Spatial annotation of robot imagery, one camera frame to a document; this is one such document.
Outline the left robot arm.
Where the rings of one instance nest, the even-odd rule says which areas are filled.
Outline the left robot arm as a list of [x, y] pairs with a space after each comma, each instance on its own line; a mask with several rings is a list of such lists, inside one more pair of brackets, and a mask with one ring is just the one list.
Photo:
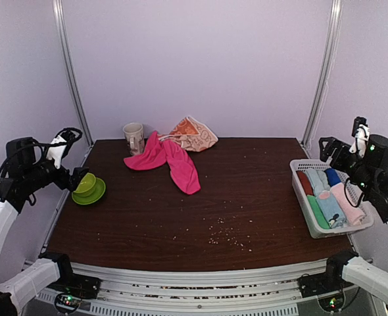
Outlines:
[[[78, 138], [62, 131], [49, 144], [19, 138], [6, 144], [7, 157], [0, 166], [0, 256], [12, 224], [26, 203], [35, 205], [35, 193], [55, 184], [73, 192], [88, 173], [85, 167], [69, 171], [61, 164]], [[45, 252], [31, 267], [0, 284], [0, 315], [18, 315], [48, 285], [63, 292], [78, 287], [70, 259], [63, 253]]]

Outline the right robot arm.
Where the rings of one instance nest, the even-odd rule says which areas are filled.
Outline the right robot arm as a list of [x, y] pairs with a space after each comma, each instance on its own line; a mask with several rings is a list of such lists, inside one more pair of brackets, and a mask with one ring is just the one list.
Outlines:
[[[356, 238], [358, 248], [374, 255], [376, 261], [388, 264], [388, 138], [378, 134], [366, 140], [355, 140], [352, 145], [334, 137], [320, 138], [320, 159], [329, 161], [331, 167], [348, 176], [358, 186], [378, 220], [371, 231], [373, 237], [362, 233]], [[346, 250], [327, 260], [326, 271], [321, 275], [325, 290], [335, 290], [345, 283], [352, 283], [381, 300], [388, 308], [388, 267], [376, 267], [361, 255]]]

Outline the pink microfiber towel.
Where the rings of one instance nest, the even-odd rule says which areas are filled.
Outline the pink microfiber towel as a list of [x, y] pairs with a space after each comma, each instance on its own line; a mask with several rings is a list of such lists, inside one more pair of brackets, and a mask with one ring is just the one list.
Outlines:
[[144, 152], [124, 158], [124, 164], [135, 171], [153, 170], [167, 164], [171, 179], [183, 193], [192, 195], [201, 189], [197, 169], [186, 150], [172, 140], [160, 141], [157, 131], [149, 136]]

